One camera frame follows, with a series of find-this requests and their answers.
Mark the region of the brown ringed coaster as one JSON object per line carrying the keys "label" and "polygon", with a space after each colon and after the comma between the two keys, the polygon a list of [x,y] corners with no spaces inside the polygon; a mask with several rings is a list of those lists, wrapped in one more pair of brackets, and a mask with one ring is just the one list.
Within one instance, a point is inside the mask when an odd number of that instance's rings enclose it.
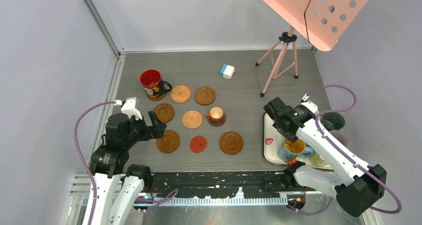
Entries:
{"label": "brown ringed coaster", "polygon": [[242,136],[234,131],[224,133],[219,139],[219,147],[222,152],[228,155],[236,155],[243,149]]}
{"label": "brown ringed coaster", "polygon": [[175,115],[174,107],[167,103],[157,105],[154,108],[154,112],[156,113],[158,119],[163,123],[169,123]]}
{"label": "brown ringed coaster", "polygon": [[166,92],[164,92],[163,94],[161,94],[161,95],[149,95],[149,94],[147,94],[147,97],[148,97],[148,99],[149,100],[152,100],[152,101],[159,101],[159,100],[161,100],[161,99],[163,99],[163,98],[165,98],[165,96],[167,95],[167,93]]}
{"label": "brown ringed coaster", "polygon": [[166,130],[160,139],[156,140],[156,146],[163,153],[172,153],[178,149],[180,137],[173,130]]}
{"label": "brown ringed coaster", "polygon": [[204,86],[195,91],[194,98],[199,105],[207,106],[215,101],[216,93],[213,88]]}

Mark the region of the woven rattan coaster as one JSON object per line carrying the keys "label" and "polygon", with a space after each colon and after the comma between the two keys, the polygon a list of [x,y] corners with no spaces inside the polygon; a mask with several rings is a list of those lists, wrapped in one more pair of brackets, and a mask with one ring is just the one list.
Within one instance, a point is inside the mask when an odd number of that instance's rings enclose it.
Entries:
{"label": "woven rattan coaster", "polygon": [[185,85],[179,85],[172,89],[170,96],[176,103],[185,103],[191,97],[191,90]]}
{"label": "woven rattan coaster", "polygon": [[187,111],[182,116],[182,123],[186,128],[195,129],[198,128],[203,122],[203,116],[198,111]]}

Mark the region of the blue butterfly plate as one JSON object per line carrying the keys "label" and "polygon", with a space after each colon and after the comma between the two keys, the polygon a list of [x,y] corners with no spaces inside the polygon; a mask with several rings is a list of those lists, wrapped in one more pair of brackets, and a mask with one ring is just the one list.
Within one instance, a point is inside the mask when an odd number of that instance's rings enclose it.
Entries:
{"label": "blue butterfly plate", "polygon": [[309,157],[313,153],[314,150],[300,139],[291,142],[286,138],[277,149],[278,157],[285,162],[291,162],[299,156]]}

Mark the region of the red apple paper coaster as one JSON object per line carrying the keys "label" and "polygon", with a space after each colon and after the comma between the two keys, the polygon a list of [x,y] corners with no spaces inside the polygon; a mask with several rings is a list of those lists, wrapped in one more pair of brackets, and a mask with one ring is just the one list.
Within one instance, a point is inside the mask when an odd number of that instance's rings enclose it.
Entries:
{"label": "red apple paper coaster", "polygon": [[190,150],[194,153],[201,153],[206,149],[207,144],[208,141],[204,136],[194,136],[190,142]]}

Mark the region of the black floral mug red inside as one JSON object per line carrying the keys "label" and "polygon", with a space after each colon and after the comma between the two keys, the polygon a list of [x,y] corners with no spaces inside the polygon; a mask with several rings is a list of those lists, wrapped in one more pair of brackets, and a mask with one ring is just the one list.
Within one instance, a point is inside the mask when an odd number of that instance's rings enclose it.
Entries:
{"label": "black floral mug red inside", "polygon": [[161,95],[164,92],[171,92],[173,88],[170,83],[162,79],[161,73],[154,69],[144,71],[139,80],[146,95]]}

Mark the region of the dark walnut coaster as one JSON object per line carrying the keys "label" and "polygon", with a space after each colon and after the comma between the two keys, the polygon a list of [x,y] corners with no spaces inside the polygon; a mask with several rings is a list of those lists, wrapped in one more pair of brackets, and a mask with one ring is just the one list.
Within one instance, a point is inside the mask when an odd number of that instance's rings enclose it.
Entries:
{"label": "dark walnut coaster", "polygon": [[219,127],[225,124],[226,122],[226,114],[223,114],[220,120],[216,121],[213,118],[207,118],[208,123],[212,126]]}

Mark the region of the small orange cup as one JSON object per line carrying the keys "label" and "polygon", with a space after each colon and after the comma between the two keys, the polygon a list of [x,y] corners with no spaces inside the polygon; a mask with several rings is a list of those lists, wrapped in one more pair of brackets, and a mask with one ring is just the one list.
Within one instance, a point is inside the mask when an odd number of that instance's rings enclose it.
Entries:
{"label": "small orange cup", "polygon": [[220,107],[213,107],[205,117],[212,123],[221,122],[224,112]]}

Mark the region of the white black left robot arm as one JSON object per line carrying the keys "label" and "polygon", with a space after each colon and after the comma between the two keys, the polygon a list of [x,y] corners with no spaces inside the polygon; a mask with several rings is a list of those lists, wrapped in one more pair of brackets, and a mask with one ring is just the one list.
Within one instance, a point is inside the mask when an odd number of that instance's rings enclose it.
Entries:
{"label": "white black left robot arm", "polygon": [[152,188],[150,168],[131,165],[123,178],[120,193],[115,195],[130,148],[141,141],[161,138],[165,132],[167,126],[156,113],[149,111],[148,115],[152,122],[150,126],[138,112],[117,113],[108,118],[102,143],[91,156],[88,169],[91,191],[83,224],[123,224],[138,194]]}

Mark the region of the white tray black rim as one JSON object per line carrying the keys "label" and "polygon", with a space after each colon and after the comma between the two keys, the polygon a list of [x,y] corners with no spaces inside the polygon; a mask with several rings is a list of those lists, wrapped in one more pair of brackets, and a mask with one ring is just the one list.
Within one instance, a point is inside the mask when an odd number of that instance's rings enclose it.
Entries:
{"label": "white tray black rim", "polygon": [[285,138],[272,126],[273,121],[263,114],[263,157],[271,164],[287,165],[284,160],[278,156],[278,147],[284,143]]}

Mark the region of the dark green mug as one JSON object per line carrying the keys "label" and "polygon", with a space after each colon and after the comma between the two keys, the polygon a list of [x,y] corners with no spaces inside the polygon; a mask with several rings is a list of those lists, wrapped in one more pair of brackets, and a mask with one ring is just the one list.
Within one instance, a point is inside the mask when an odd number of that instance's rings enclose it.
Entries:
{"label": "dark green mug", "polygon": [[322,125],[328,130],[340,130],[345,126],[344,117],[338,112],[328,112],[321,117]]}

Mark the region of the pale yellow green mug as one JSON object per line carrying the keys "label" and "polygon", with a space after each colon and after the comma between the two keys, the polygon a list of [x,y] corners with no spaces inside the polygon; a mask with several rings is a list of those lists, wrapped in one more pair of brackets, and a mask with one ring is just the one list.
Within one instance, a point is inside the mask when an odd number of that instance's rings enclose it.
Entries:
{"label": "pale yellow green mug", "polygon": [[321,158],[321,156],[315,151],[312,155],[309,156],[309,161],[311,165],[316,167],[324,167],[328,165],[328,163]]}

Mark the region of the grey purple mug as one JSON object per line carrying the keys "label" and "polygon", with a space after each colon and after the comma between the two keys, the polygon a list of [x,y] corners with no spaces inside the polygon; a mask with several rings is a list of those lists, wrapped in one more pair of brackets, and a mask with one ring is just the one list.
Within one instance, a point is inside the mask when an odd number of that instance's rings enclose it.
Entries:
{"label": "grey purple mug", "polygon": [[339,130],[331,130],[329,132],[335,139],[337,139],[344,147],[348,146],[348,139],[344,133]]}

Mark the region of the blue white toy block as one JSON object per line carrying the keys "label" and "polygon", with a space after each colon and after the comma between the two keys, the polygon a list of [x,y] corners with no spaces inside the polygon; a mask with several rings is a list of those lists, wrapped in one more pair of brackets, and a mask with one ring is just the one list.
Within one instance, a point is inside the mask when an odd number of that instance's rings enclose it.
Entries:
{"label": "blue white toy block", "polygon": [[226,79],[231,79],[235,72],[235,68],[231,65],[224,64],[219,72],[219,75]]}

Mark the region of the pink music stand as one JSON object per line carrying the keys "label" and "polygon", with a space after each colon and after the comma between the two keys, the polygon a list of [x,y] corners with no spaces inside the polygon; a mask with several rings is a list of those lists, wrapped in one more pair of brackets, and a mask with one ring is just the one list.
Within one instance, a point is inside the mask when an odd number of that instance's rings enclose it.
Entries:
{"label": "pink music stand", "polygon": [[259,66],[274,49],[283,47],[277,58],[272,58],[273,68],[260,94],[263,97],[271,80],[284,74],[280,70],[288,46],[292,45],[294,60],[288,68],[294,68],[294,77],[299,77],[297,57],[297,36],[299,33],[308,43],[320,51],[330,51],[341,35],[356,18],[369,0],[262,0],[290,26],[279,36],[276,43],[255,63]]}

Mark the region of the aluminium frame post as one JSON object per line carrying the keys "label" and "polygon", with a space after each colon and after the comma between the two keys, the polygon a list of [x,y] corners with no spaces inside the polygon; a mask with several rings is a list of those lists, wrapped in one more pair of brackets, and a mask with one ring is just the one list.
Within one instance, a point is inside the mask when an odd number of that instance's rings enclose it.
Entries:
{"label": "aluminium frame post", "polygon": [[93,0],[82,0],[82,1],[87,7],[89,13],[91,14],[95,24],[100,30],[100,33],[104,37],[111,51],[117,58],[119,58],[122,55],[122,52],[124,51],[124,49],[119,48],[119,46],[114,41],[110,30],[107,28],[106,23],[104,22],[99,10],[97,9],[96,3]]}

